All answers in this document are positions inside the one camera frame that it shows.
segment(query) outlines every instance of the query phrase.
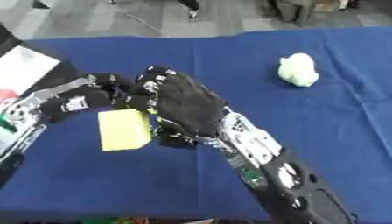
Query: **white paper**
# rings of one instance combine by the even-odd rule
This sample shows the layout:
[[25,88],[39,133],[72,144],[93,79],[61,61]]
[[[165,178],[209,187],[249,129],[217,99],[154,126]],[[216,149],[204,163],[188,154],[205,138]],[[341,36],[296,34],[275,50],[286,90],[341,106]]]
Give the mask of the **white paper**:
[[21,95],[59,63],[40,52],[16,46],[0,57],[0,90]]

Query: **wire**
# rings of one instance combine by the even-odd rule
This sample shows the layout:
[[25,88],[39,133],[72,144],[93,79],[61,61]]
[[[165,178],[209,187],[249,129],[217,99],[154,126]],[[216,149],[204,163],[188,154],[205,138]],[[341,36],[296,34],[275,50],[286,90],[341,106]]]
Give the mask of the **wire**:
[[169,38],[168,35],[164,34],[164,33],[163,33],[162,31],[160,31],[157,27],[148,24],[146,21],[142,20],[140,17],[136,17],[136,16],[134,16],[134,15],[128,13],[128,12],[125,12],[125,11],[119,9],[118,7],[116,7],[116,3],[109,3],[109,4],[112,5],[113,7],[115,7],[115,9],[116,9],[118,12],[120,12],[121,14],[123,14],[124,16],[135,19],[137,22],[139,22],[139,23],[141,23],[141,24],[143,24],[143,25],[149,27],[149,28],[152,29],[154,32],[159,33],[159,35],[161,35],[161,36],[164,37],[164,38]]

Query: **gray floor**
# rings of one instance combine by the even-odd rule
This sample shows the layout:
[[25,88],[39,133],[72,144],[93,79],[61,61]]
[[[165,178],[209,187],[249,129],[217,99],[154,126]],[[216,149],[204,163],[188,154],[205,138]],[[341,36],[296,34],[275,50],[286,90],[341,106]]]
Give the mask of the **gray floor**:
[[[98,37],[214,37],[248,31],[299,29],[276,18],[261,18],[259,1],[200,0],[199,18],[189,21],[187,10],[175,0],[43,0],[50,10],[34,10],[32,0],[0,0],[0,21],[21,39]],[[133,18],[141,18],[154,31]],[[358,10],[317,13],[305,28],[392,25],[391,0],[367,0]]]

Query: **yellow block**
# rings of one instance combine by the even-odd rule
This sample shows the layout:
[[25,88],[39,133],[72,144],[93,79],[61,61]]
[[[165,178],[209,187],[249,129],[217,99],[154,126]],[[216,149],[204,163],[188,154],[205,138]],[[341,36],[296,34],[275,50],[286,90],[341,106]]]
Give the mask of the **yellow block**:
[[135,109],[98,113],[104,151],[136,150],[151,141],[149,117]]

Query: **blue tablecloth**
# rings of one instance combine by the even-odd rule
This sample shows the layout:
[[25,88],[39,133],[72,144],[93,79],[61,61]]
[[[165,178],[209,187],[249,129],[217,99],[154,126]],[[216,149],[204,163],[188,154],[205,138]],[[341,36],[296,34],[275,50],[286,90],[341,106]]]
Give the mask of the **blue tablecloth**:
[[[32,42],[86,73],[133,78],[164,65],[193,75],[296,151],[362,221],[392,223],[391,28]],[[292,53],[316,60],[314,86],[277,78]],[[216,151],[102,151],[96,111],[51,126],[0,191],[3,218],[106,215],[267,218]]]

